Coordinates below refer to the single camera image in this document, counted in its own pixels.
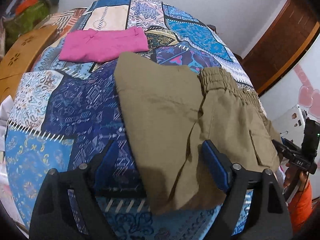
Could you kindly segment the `olive green pants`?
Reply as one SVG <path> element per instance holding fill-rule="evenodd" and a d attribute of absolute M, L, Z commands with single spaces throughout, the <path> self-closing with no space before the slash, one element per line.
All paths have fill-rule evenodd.
<path fill-rule="evenodd" d="M 151 212 L 212 209 L 223 203 L 201 156 L 210 140 L 233 163 L 276 171 L 280 140 L 254 90 L 230 72 L 208 67 L 165 66 L 122 53 L 114 71 L 130 147 Z"/>

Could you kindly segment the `patchwork blue bedspread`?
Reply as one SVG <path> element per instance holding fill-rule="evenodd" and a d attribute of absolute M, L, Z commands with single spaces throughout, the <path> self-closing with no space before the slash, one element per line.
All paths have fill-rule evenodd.
<path fill-rule="evenodd" d="M 231 50 L 204 23 L 159 0 L 97 0 L 73 30 L 142 28 L 143 56 L 163 65 L 186 65 L 199 73 L 222 67 L 240 87 L 252 83 Z M 8 121 L 5 160 L 15 206 L 29 226 L 35 200 L 51 168 L 67 171 L 89 162 L 117 142 L 109 193 L 142 189 L 121 116 L 113 72 L 116 60 L 76 63 L 59 58 L 64 38 L 44 50 L 23 74 Z M 144 198 L 98 198 L 120 239 L 203 239 L 219 209 L 155 216 Z"/>

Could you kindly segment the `wooden sliding wardrobe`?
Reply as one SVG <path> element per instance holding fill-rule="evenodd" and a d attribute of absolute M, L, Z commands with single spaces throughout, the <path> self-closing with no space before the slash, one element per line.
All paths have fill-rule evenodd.
<path fill-rule="evenodd" d="M 279 81 L 319 34 L 319 14 L 309 0 L 287 0 L 242 66 L 258 95 Z"/>

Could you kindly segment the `wooden lap table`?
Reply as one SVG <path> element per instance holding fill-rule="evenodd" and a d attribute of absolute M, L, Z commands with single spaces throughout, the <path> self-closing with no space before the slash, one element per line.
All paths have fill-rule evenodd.
<path fill-rule="evenodd" d="M 29 72 L 44 48 L 57 34 L 56 25 L 34 29 L 12 45 L 1 61 L 1 101 L 8 96 L 15 97 L 18 85 L 25 72 Z"/>

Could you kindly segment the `pink folded garment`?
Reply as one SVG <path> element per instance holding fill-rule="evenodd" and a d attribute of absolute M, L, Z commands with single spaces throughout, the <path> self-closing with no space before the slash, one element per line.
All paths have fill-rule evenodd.
<path fill-rule="evenodd" d="M 103 63 L 118 58 L 123 52 L 140 53 L 148 49 L 148 39 L 140 27 L 125 30 L 77 30 L 67 34 L 59 60 Z"/>

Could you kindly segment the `green storage bag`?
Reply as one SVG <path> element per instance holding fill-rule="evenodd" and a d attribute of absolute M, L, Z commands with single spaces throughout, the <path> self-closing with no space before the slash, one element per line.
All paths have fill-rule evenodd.
<path fill-rule="evenodd" d="M 4 20 L 5 49 L 8 51 L 17 39 L 31 30 L 49 15 L 49 7 L 44 1 L 28 7 L 21 14 Z"/>

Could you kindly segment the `orange red box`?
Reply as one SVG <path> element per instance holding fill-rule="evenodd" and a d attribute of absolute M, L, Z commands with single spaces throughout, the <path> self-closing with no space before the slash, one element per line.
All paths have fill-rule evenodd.
<path fill-rule="evenodd" d="M 27 8 L 35 5 L 39 0 L 22 0 L 21 3 L 15 9 L 15 14 L 19 15 L 24 12 Z"/>

